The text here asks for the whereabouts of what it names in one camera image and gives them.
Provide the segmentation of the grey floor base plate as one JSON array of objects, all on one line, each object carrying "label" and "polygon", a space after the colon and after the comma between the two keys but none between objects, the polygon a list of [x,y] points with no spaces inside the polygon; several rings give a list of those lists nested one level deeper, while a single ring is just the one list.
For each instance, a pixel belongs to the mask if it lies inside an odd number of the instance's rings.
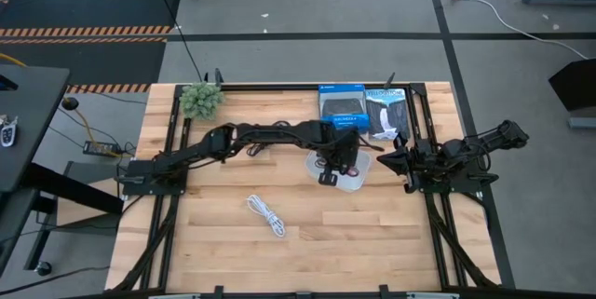
[{"label": "grey floor base plate", "polygon": [[572,116],[568,119],[570,129],[596,129],[596,117]]}]

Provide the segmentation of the silver car key fob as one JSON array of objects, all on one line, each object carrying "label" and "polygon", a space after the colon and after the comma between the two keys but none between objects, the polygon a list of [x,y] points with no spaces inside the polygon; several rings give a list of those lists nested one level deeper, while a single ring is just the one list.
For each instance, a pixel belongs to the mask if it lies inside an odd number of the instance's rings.
[{"label": "silver car key fob", "polygon": [[17,139],[18,117],[0,116],[0,145],[11,147]]}]

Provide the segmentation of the black aluminium table frame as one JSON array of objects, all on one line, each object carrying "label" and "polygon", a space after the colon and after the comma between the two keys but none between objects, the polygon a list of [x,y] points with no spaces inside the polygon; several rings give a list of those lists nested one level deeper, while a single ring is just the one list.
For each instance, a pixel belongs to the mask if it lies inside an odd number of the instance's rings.
[{"label": "black aluminium table frame", "polygon": [[[138,159],[164,149],[175,88],[151,86]],[[233,83],[223,89],[218,119],[191,122],[189,143],[226,122],[295,124],[318,117],[314,84]],[[378,298],[380,285],[390,292],[441,290],[424,195],[406,194],[404,178],[376,161],[357,192],[321,186],[309,176],[306,157],[294,146],[271,146],[256,157],[242,151],[224,165],[192,170],[178,206],[166,292],[201,293],[203,299],[221,285],[224,297],[278,292],[314,299],[333,292],[375,292]],[[278,213],[285,238],[249,210],[249,195]],[[450,201],[460,244],[486,278],[505,285],[482,207],[461,195],[451,194]],[[124,280],[145,249],[155,203],[143,197],[122,218],[106,289]]]}]

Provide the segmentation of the black office desk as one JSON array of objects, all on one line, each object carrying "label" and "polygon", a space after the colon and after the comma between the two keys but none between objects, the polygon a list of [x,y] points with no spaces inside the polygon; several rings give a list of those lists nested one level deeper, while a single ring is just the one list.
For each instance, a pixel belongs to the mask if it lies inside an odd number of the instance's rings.
[{"label": "black office desk", "polygon": [[70,80],[62,68],[0,64],[0,116],[16,120],[16,141],[0,137],[0,277],[40,194],[120,214],[123,201],[34,162]]}]

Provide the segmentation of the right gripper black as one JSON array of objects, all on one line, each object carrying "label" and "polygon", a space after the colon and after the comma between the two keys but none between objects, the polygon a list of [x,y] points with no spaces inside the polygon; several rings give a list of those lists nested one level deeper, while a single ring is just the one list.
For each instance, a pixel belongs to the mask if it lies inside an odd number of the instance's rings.
[{"label": "right gripper black", "polygon": [[406,143],[407,139],[400,131],[397,134],[396,139],[393,141],[395,150],[391,153],[382,154],[376,159],[397,175],[405,176],[407,182],[404,185],[404,190],[407,194],[413,194],[420,188],[421,183],[420,178],[414,170],[415,162]]}]

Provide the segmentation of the black power strip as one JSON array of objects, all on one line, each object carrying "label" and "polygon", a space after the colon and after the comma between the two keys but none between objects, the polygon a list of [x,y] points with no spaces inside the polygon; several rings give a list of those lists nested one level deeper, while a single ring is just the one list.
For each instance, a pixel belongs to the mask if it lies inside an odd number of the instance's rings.
[{"label": "black power strip", "polygon": [[107,156],[116,157],[120,156],[118,148],[115,143],[101,143],[85,141],[83,146],[83,153],[89,156]]}]

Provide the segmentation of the translucent white plastic container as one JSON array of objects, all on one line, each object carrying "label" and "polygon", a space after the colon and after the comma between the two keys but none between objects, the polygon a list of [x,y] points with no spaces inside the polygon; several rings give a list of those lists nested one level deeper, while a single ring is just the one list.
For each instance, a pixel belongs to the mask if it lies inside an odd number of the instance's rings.
[{"label": "translucent white plastic container", "polygon": [[[359,150],[355,167],[349,173],[342,175],[336,170],[332,171],[332,174],[336,176],[336,182],[332,183],[331,187],[347,193],[356,192],[363,186],[371,164],[372,157],[367,152]],[[310,177],[315,181],[318,181],[320,174],[324,172],[322,158],[313,151],[308,153],[305,167]]]}]

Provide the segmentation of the black hazard striped floor mat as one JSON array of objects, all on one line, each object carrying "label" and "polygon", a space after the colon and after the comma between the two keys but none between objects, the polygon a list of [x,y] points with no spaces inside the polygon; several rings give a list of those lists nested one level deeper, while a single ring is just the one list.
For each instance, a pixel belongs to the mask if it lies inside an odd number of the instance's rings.
[{"label": "black hazard striped floor mat", "polygon": [[67,68],[72,93],[139,93],[157,82],[180,0],[3,0],[0,54]]}]

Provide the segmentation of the green succulent plant in pot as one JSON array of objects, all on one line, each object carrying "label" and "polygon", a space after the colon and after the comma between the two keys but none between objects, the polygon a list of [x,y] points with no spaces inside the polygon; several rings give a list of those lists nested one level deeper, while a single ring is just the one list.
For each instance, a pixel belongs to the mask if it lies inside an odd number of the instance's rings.
[{"label": "green succulent plant in pot", "polygon": [[207,82],[184,86],[180,97],[184,116],[198,120],[214,120],[217,108],[223,102],[221,89]]}]

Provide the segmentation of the black angular box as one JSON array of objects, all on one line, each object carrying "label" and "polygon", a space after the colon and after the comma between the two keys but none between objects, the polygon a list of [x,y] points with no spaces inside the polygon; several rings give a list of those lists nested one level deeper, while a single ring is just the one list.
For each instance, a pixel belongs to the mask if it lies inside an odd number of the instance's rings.
[{"label": "black angular box", "polygon": [[596,59],[568,63],[549,84],[569,112],[596,107]]}]

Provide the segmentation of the blue game controller box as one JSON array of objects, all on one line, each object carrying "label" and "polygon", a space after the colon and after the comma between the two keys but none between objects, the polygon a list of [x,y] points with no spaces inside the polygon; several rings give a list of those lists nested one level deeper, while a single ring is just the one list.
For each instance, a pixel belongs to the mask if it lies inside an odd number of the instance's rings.
[{"label": "blue game controller box", "polygon": [[363,84],[320,84],[318,109],[320,119],[338,129],[356,128],[364,134],[370,128]]}]

